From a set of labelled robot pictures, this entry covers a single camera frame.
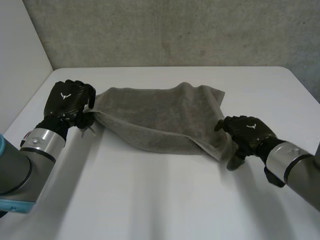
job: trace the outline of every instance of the towel fold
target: towel fold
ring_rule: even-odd
[[[112,87],[97,95],[95,119],[129,144],[150,152],[201,155],[228,161],[235,152],[229,134],[214,131],[224,119],[223,91],[183,82],[171,89]]]

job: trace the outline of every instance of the logo on hand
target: logo on hand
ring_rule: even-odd
[[[60,92],[60,95],[63,98],[63,100],[65,100],[66,98],[71,96],[71,93],[69,95],[63,95],[62,92]]]

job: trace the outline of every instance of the white logo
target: white logo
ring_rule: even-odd
[[[60,92],[61,97],[63,98],[63,100],[65,100],[66,98],[71,96],[71,93],[69,95],[63,95],[62,92]]]
[[[248,128],[251,128],[251,129],[256,129],[256,124],[254,124],[254,126],[248,126],[248,125],[246,125]]]

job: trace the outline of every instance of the gray wall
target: gray wall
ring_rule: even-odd
[[[24,0],[54,69],[283,66],[320,101],[320,0]]]

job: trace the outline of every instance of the white wall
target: white wall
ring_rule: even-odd
[[[52,71],[22,0],[0,0],[0,133]]]

